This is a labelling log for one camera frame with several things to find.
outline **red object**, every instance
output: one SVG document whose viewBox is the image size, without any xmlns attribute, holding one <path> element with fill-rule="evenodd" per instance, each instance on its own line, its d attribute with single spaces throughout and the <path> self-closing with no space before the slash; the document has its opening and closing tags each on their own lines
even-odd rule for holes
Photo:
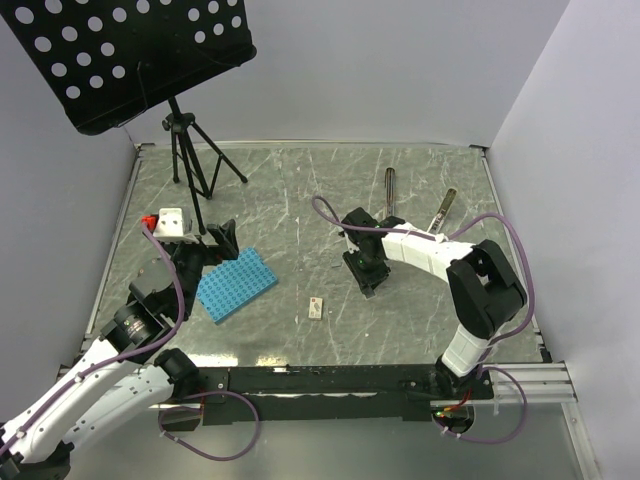
<svg viewBox="0 0 640 480">
<path fill-rule="evenodd" d="M 158 216 L 157 215 L 147 215 L 146 217 L 142 217 L 142 223 L 147 224 L 147 228 L 150 232 L 153 232 L 156 229 L 156 225 L 158 224 Z"/>
</svg>

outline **red wire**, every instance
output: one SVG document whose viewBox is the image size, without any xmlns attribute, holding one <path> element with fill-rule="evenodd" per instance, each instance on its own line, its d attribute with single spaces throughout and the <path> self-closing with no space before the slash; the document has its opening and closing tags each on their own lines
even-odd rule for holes
<svg viewBox="0 0 640 480">
<path fill-rule="evenodd" d="M 467 403 L 470 399 L 471 399 L 471 389 L 467 390 L 467 393 L 464 394 L 464 397 L 462 397 L 462 401 L 460 403 L 458 403 L 457 405 L 453 405 L 452 407 L 447 407 L 447 408 L 444 409 L 444 411 L 445 412 L 453 412 L 454 410 L 458 410 L 465 403 Z"/>
</svg>

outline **small white box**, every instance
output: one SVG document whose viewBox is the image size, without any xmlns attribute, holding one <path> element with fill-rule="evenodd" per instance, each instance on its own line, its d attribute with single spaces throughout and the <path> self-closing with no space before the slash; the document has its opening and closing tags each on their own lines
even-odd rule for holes
<svg viewBox="0 0 640 480">
<path fill-rule="evenodd" d="M 311 297 L 309 300 L 309 318 L 322 320 L 322 299 Z"/>
</svg>

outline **perforated panel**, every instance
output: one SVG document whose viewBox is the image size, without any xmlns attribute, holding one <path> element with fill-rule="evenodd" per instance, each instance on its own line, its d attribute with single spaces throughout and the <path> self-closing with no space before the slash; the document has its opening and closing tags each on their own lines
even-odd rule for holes
<svg viewBox="0 0 640 480">
<path fill-rule="evenodd" d="M 5 0 L 0 13 L 89 135 L 256 54 L 242 0 Z"/>
</svg>

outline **tripod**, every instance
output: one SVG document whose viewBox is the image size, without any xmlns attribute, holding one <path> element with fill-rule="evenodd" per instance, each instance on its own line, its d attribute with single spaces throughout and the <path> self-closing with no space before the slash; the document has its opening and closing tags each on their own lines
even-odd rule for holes
<svg viewBox="0 0 640 480">
<path fill-rule="evenodd" d="M 187 183 L 189 184 L 189 190 L 191 191 L 191 199 L 193 200 L 193 208 L 196 211 L 196 218 L 198 219 L 198 228 L 200 234 L 207 233 L 207 229 L 202 221 L 202 212 L 200 212 L 200 203 L 198 202 L 198 195 L 203 196 L 207 200 L 211 200 L 213 196 L 213 189 L 216 186 L 216 180 L 218 179 L 218 172 L 220 171 L 220 165 L 225 162 L 231 170 L 235 172 L 240 178 L 242 183 L 247 183 L 249 180 L 245 177 L 240 170 L 227 158 L 222 150 L 209 138 L 209 136 L 200 128 L 196 123 L 196 116 L 193 113 L 182 113 L 178 102 L 175 97 L 169 98 L 169 106 L 171 107 L 171 113 L 162 121 L 162 128 L 165 131 L 171 131 L 171 156 L 173 158 L 173 182 L 179 183 L 180 177 L 178 177 L 178 158 L 184 163 L 184 170 L 187 174 Z M 218 154 L 218 163 L 216 164 L 216 170 L 213 174 L 213 180 L 211 186 L 207 186 L 207 181 L 204 178 L 200 161 L 196 155 L 196 150 L 193 148 L 193 142 L 189 136 L 189 127 L 193 127 L 196 132 L 209 144 L 211 148 Z M 200 189 L 198 189 L 193 181 L 193 175 L 198 179 L 200 183 Z"/>
</svg>

